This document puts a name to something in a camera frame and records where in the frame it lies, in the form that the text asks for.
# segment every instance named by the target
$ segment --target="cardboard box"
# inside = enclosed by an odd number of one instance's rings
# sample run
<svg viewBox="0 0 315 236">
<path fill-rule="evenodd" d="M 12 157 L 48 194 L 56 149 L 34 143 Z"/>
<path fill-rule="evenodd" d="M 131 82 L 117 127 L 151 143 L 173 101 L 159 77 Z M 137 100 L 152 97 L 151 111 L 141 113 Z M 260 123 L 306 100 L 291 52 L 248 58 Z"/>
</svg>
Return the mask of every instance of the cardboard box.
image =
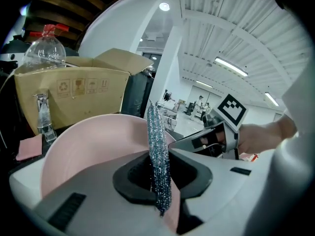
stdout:
<svg viewBox="0 0 315 236">
<path fill-rule="evenodd" d="M 38 134 L 38 109 L 35 94 L 48 90 L 54 129 L 103 114 L 119 112 L 130 75 L 137 74 L 153 61 L 128 51 L 111 49 L 96 58 L 67 57 L 78 67 L 25 72 L 15 71 L 17 95 L 33 132 Z"/>
</svg>

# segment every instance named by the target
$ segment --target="wooden slatted ceiling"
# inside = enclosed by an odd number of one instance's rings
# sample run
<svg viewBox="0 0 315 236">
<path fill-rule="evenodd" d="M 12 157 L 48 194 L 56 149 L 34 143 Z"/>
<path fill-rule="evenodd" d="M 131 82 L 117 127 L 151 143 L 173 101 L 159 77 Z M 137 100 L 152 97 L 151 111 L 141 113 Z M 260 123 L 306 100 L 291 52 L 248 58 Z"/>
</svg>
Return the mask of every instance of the wooden slatted ceiling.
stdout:
<svg viewBox="0 0 315 236">
<path fill-rule="evenodd" d="M 33 42 L 31 31 L 42 31 L 45 24 L 64 24 L 69 32 L 55 30 L 65 46 L 78 49 L 90 23 L 118 0 L 36 0 L 30 5 L 25 28 L 26 42 Z"/>
</svg>

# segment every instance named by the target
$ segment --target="plastic bottle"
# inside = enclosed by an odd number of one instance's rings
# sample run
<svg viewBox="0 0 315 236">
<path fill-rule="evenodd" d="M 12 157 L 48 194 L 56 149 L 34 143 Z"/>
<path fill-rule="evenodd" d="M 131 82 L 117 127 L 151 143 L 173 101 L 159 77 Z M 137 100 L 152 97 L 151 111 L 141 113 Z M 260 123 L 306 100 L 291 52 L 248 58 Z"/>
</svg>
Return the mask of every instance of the plastic bottle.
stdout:
<svg viewBox="0 0 315 236">
<path fill-rule="evenodd" d="M 67 30 L 63 25 L 45 25 L 42 37 L 31 44 L 25 52 L 24 65 L 26 72 L 39 69 L 65 67 L 65 50 L 62 43 L 55 38 L 55 28 Z M 30 35 L 38 36 L 39 32 Z"/>
</svg>

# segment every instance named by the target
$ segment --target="pink sponge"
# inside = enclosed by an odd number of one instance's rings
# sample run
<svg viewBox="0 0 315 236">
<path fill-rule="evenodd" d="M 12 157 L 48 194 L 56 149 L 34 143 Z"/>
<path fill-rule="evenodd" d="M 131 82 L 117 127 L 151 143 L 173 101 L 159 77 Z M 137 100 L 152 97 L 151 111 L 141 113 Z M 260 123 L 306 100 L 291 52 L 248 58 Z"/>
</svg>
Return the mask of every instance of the pink sponge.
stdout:
<svg viewBox="0 0 315 236">
<path fill-rule="evenodd" d="M 42 135 L 28 138 L 20 141 L 19 153 L 16 156 L 17 161 L 22 161 L 34 156 L 41 155 Z"/>
</svg>

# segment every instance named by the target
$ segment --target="glittery gray sponge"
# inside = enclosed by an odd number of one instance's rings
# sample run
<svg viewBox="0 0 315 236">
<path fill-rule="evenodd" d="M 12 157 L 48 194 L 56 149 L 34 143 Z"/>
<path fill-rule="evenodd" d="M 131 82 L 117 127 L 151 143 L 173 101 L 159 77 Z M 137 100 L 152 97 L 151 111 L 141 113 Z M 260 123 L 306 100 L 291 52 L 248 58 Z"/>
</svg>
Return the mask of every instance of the glittery gray sponge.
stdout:
<svg viewBox="0 0 315 236">
<path fill-rule="evenodd" d="M 164 216 L 172 202 L 171 175 L 162 116 L 152 102 L 148 108 L 147 120 L 149 155 L 153 168 L 152 188 L 156 194 L 156 207 L 160 216 Z"/>
</svg>

